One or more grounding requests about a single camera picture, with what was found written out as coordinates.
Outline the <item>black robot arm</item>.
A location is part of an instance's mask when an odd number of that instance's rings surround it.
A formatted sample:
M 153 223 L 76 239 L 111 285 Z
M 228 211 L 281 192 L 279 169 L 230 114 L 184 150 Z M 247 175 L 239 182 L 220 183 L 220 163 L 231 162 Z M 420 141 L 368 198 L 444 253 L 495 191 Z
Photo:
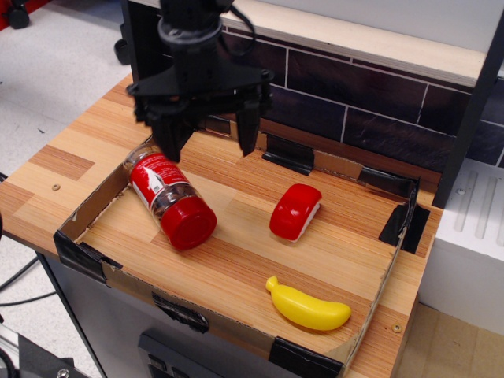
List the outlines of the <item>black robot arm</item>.
M 128 87 L 135 117 L 152 130 L 164 155 L 180 152 L 209 115 L 235 114 L 243 155 L 254 151 L 261 117 L 272 106 L 272 71 L 237 65 L 222 56 L 221 14 L 254 26 L 231 1 L 162 1 L 157 33 L 170 49 L 172 66 Z

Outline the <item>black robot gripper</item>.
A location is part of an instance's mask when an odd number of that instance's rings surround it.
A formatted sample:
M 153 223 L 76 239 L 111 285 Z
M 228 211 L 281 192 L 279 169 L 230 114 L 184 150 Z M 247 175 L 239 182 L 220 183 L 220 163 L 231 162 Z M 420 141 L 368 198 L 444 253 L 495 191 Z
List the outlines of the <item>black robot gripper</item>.
M 186 118 L 234 113 L 243 156 L 257 142 L 260 118 L 272 106 L 269 69 L 239 65 L 220 52 L 225 47 L 223 25 L 187 30 L 160 23 L 157 33 L 172 53 L 172 65 L 128 87 L 135 99 L 137 121 L 152 128 L 163 154 L 180 162 L 181 151 L 193 134 Z

